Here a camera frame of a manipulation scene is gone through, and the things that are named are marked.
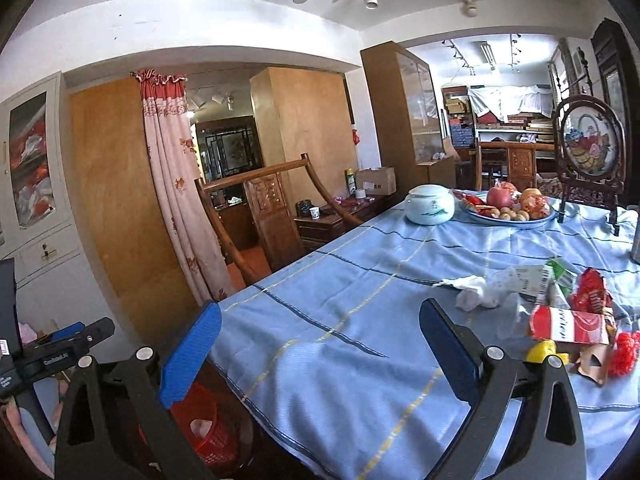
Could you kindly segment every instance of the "chair backrest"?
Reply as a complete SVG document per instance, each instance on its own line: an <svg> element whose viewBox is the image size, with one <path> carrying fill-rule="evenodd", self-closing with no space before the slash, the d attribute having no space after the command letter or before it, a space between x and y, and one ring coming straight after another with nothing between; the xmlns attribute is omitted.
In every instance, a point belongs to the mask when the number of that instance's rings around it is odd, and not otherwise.
<svg viewBox="0 0 640 480"><path fill-rule="evenodd" d="M476 146L476 191L480 191L482 189L482 148L479 134L476 134L474 144Z"/></svg>
<svg viewBox="0 0 640 480"><path fill-rule="evenodd" d="M280 173L295 170L296 168L306 169L306 173L316 186L322 198L347 224L352 227L357 227L362 224L360 220L335 202L320 182L318 174L311 165L309 156L306 153L301 155L300 160L283 162L282 164L260 168L260 170L247 171L246 173L215 180L209 184L204 184L201 179L195 181L200 201L218 236L220 245L223 251L225 251L236 266L238 266L242 278L247 285L256 283L258 281L258 275L242 257L242 254L226 232L220 215L213 206L210 194L212 191L224 189L225 187L244 184L249 206L254 216L256 229L258 230L258 235L260 235L260 242L265 251L265 255L270 261L270 265L273 261L273 265L277 267L271 267L271 270L277 270L278 268L288 265L288 263L290 263L288 260L292 257L296 255L302 256L302 252L300 251L300 248L302 248L300 236L293 223L293 219L290 217L289 207L287 206L286 197L284 196L279 177ZM287 216L288 221L283 221L284 215ZM271 233L274 229L278 228L282 229L281 240L271 240L271 238L269 242L263 240L264 235L260 234L260 230L263 230L263 233L265 233L268 229Z"/></svg>
<svg viewBox="0 0 640 480"><path fill-rule="evenodd" d="M291 217L280 174L254 178L243 185L270 269L275 272L302 258L305 250Z"/></svg>

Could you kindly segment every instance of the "flower basket painting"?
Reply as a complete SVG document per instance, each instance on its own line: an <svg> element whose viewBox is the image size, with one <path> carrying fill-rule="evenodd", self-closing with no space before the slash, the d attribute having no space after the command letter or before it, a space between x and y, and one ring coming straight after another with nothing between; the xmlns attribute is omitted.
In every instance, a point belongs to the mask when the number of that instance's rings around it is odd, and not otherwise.
<svg viewBox="0 0 640 480"><path fill-rule="evenodd" d="M565 126L564 144L576 169L591 176L609 174L618 160L616 136L604 117L591 108L572 110Z"/></svg>

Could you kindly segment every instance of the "wooden floor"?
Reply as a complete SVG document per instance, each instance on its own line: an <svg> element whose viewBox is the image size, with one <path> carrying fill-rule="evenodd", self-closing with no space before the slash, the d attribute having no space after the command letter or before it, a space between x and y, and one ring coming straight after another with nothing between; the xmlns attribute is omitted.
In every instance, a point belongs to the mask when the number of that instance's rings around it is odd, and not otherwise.
<svg viewBox="0 0 640 480"><path fill-rule="evenodd" d="M271 269L267 263L267 257L264 255L264 251L260 245L250 249L245 249L240 251L240 253L252 269L255 270L260 279L266 278L271 274ZM228 265L226 268L229 270L229 274L231 274L231 282L236 290L243 290L246 288L244 280L242 279L242 274L240 274L240 269L238 269L236 264Z"/></svg>

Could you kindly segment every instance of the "checkered tablecloth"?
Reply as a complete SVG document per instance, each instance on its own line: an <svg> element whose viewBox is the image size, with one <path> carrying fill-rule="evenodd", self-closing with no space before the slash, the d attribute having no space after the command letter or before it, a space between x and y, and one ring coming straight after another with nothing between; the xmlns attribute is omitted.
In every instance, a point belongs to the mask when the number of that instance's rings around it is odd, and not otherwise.
<svg viewBox="0 0 640 480"><path fill-rule="evenodd" d="M263 427L320 476L423 479L468 406L420 332L420 304L436 297L454 322L515 358L532 345L527 315L504 339L513 320L500 308L466 314L454 307L455 291L430 285L560 255L576 272L603 273L616 320L629 330L640 314L640 266L628 257L638 215L620 210L619 237L606 220L604 210L569 204L564 224L540 231L481 226L460 211L419 226L400 204L223 301L210 358ZM636 367L599 388L572 376L590 479L640 419L639 378ZM519 406L511 402L478 478L495 471L505 449Z"/></svg>

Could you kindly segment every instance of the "apple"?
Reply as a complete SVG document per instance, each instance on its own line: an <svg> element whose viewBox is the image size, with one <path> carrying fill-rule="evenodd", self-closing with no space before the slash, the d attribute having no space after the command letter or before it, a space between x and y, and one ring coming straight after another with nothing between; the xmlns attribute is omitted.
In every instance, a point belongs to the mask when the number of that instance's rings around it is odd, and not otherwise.
<svg viewBox="0 0 640 480"><path fill-rule="evenodd" d="M486 203L498 209L511 207L513 205L511 191L503 187L492 187L486 194Z"/></svg>

